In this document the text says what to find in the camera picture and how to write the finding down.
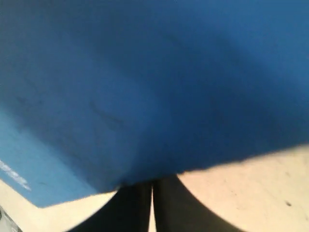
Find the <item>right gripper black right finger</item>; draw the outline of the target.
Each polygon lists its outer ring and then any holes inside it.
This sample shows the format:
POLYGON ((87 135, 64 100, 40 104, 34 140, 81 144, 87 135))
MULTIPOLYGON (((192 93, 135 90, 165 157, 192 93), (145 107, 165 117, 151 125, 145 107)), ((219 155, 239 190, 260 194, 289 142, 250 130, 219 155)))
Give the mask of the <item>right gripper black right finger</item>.
POLYGON ((204 206, 173 175, 154 180, 153 204, 158 232, 240 232, 204 206))

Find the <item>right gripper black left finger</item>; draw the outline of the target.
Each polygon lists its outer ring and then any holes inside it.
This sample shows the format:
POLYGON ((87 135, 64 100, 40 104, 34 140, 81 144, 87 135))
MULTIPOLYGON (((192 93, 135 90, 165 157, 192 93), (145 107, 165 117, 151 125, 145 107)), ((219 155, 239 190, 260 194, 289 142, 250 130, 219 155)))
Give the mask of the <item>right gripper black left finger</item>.
POLYGON ((94 215, 71 232, 147 232, 152 202, 152 183, 121 188, 94 215))

